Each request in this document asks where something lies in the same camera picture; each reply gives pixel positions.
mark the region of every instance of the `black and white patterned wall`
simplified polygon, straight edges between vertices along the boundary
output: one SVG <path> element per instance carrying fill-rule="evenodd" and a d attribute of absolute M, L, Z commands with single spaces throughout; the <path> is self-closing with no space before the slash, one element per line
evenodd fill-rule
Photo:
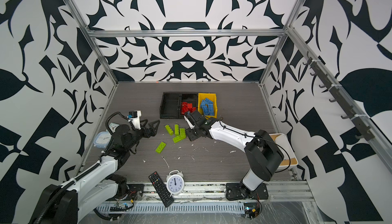
<path fill-rule="evenodd" d="M 392 0 L 306 0 L 294 26 L 347 92 L 392 140 Z M 267 79 L 326 223 L 391 223 L 392 175 L 291 40 Z"/>
<path fill-rule="evenodd" d="M 282 28 L 295 0 L 75 0 L 92 30 Z M 120 81 L 259 80 L 277 38 L 100 38 Z"/>
<path fill-rule="evenodd" d="M 0 0 L 0 222 L 75 173 L 113 83 L 62 0 Z"/>

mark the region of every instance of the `remote control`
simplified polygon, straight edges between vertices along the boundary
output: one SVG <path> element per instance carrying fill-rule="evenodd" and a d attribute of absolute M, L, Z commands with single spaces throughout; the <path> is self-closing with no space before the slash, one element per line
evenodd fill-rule
<path fill-rule="evenodd" d="M 155 171 L 149 176 L 149 178 L 165 207 L 169 207 L 174 202 L 174 199 L 167 190 L 166 185 L 159 177 L 158 173 Z"/>

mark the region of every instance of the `robotic arm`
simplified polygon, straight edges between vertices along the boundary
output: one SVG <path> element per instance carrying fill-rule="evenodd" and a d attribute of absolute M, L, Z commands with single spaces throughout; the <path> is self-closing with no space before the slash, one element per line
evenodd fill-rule
<path fill-rule="evenodd" d="M 226 191 L 228 200 L 254 198 L 257 194 L 265 196 L 263 181 L 271 180 L 284 158 L 266 131 L 261 129 L 255 133 L 237 129 L 213 117 L 207 119 L 198 111 L 187 112 L 184 118 L 190 126 L 186 134 L 191 141 L 209 137 L 222 140 L 245 152 L 251 168 L 238 186 L 231 184 L 230 191 Z"/>
<path fill-rule="evenodd" d="M 117 114 L 126 119 L 132 129 L 129 125 L 122 124 L 113 133 L 108 124 Z M 140 111 L 129 112 L 128 117 L 120 112 L 110 115 L 105 125 L 112 136 L 102 151 L 100 160 L 60 186 L 52 184 L 46 187 L 38 200 L 30 223 L 78 223 L 107 199 L 125 196 L 127 179 L 113 173 L 125 164 L 130 157 L 129 152 L 136 154 L 136 147 L 142 138 L 156 135 L 160 122 L 156 120 L 146 127 L 148 120 L 140 121 L 140 116 Z"/>

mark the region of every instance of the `white alarm clock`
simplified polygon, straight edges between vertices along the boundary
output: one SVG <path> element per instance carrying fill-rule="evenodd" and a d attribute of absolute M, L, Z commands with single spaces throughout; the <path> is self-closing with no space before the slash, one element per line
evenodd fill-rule
<path fill-rule="evenodd" d="M 166 176 L 166 187 L 172 195 L 178 195 L 184 190 L 184 174 L 179 170 L 173 170 Z"/>

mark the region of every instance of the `blue lego brick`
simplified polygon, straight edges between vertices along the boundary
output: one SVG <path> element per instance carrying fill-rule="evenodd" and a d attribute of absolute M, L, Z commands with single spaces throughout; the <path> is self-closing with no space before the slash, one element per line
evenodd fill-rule
<path fill-rule="evenodd" d="M 205 101 L 206 101 L 207 103 L 209 103 L 209 104 L 213 104 L 213 102 L 212 102 L 210 99 L 208 99 L 208 98 L 206 98 Z"/>
<path fill-rule="evenodd" d="M 200 106 L 206 106 L 208 103 L 205 100 L 202 100 L 202 103 L 200 104 Z"/>
<path fill-rule="evenodd" d="M 204 114 L 204 115 L 209 115 L 207 106 L 205 106 L 205 105 L 202 106 L 202 109 L 203 109 L 203 114 Z"/>
<path fill-rule="evenodd" d="M 212 116 L 214 116 L 214 105 L 213 104 L 208 104 L 208 113 Z"/>

